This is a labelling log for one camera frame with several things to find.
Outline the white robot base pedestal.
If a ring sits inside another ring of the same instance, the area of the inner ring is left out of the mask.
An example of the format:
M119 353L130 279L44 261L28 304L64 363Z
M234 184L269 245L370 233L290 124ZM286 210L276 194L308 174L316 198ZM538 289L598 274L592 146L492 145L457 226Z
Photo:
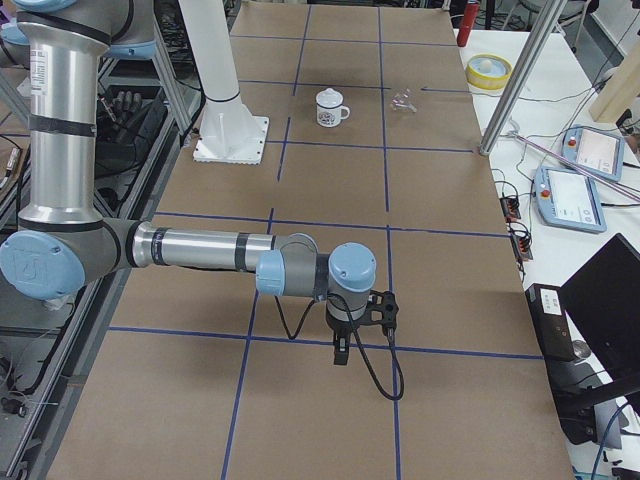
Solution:
M206 103L193 158L198 162L257 165L269 128L244 104L221 1L179 3Z

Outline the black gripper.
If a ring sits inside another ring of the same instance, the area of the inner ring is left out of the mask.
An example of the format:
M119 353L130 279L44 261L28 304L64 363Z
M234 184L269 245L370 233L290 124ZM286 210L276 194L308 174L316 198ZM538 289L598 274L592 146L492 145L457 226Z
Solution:
M349 321L328 319L327 324L333 332L333 364L346 366L349 360L349 347L351 343L351 335L354 331L354 323Z

